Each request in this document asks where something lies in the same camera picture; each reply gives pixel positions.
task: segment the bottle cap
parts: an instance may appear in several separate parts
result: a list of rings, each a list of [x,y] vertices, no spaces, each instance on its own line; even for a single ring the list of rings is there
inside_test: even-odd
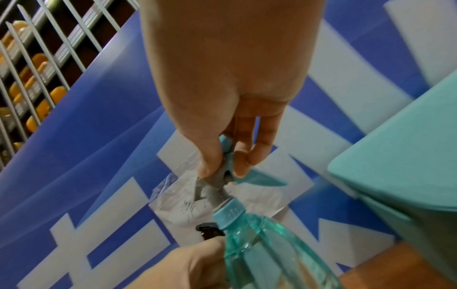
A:
[[[219,229],[224,230],[245,211],[246,208],[243,204],[237,198],[233,198],[224,207],[215,212],[213,218],[219,226]]]

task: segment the teal plastic bin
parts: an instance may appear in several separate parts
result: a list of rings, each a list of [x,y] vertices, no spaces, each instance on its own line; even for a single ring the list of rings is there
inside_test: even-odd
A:
[[[457,71],[328,171],[457,284]]]

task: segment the wooden floor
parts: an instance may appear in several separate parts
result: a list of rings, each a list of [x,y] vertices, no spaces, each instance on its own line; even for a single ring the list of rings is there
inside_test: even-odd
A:
[[[346,289],[457,289],[406,243],[400,243],[340,277]]]

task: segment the hand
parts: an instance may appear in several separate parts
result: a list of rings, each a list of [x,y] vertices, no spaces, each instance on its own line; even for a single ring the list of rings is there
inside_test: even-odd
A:
[[[178,248],[145,271],[127,289],[219,289],[226,286],[224,237]]]
[[[268,156],[305,80],[323,7],[324,0],[142,0],[156,88],[199,149],[201,178],[221,165],[221,133],[236,142],[239,177]]]

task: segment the teal plastic bottle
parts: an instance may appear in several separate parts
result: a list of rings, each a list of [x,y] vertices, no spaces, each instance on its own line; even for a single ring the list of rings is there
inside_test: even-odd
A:
[[[226,233],[225,263],[233,289],[343,289],[300,238],[274,220],[247,214],[236,198],[214,220]]]

